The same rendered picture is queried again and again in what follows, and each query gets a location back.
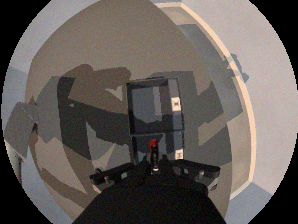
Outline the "dark grey rack of three bins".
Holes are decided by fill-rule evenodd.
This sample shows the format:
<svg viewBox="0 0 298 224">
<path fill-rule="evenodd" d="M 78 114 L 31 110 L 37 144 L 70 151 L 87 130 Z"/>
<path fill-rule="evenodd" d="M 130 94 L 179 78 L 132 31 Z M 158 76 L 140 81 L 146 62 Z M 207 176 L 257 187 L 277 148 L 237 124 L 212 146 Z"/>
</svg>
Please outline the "dark grey rack of three bins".
<svg viewBox="0 0 298 224">
<path fill-rule="evenodd" d="M 169 162 L 174 162 L 174 158 L 185 159 L 179 77 L 126 82 L 126 100 L 135 165 L 151 152 L 150 140 L 154 139 L 158 140 L 159 152 L 166 154 Z"/>
</svg>

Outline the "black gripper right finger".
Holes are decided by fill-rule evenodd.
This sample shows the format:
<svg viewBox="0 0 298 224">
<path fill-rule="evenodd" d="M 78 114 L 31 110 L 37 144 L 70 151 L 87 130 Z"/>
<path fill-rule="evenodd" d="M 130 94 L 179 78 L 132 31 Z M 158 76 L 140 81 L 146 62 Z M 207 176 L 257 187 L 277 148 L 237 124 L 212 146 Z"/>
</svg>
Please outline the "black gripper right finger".
<svg viewBox="0 0 298 224">
<path fill-rule="evenodd" d="M 188 174 L 184 173 L 183 168 L 188 170 Z M 220 167 L 185 159 L 176 159 L 174 162 L 169 162 L 166 154 L 158 152 L 158 171 L 161 174 L 162 185 L 178 187 L 177 175 L 179 175 L 202 183 L 207 186 L 208 191 L 213 191 L 217 187 Z"/>
</svg>

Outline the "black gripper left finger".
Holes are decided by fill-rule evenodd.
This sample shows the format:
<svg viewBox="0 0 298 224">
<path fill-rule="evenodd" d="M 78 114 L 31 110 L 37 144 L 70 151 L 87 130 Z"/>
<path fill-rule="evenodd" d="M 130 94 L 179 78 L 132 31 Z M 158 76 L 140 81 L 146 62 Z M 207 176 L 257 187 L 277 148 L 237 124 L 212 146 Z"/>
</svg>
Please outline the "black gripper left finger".
<svg viewBox="0 0 298 224">
<path fill-rule="evenodd" d="M 125 163 L 115 168 L 90 175 L 90 181 L 95 190 L 96 195 L 100 194 L 102 190 L 118 184 L 126 180 L 126 186 L 131 185 L 144 185 L 146 174 L 153 174 L 153 158 L 152 153 L 148 153 L 144 156 L 143 161 L 140 161 L 139 165 L 136 166 L 134 163 Z M 135 168 L 134 168 L 135 167 Z M 123 173 L 127 174 L 127 177 L 123 178 Z"/>
</svg>

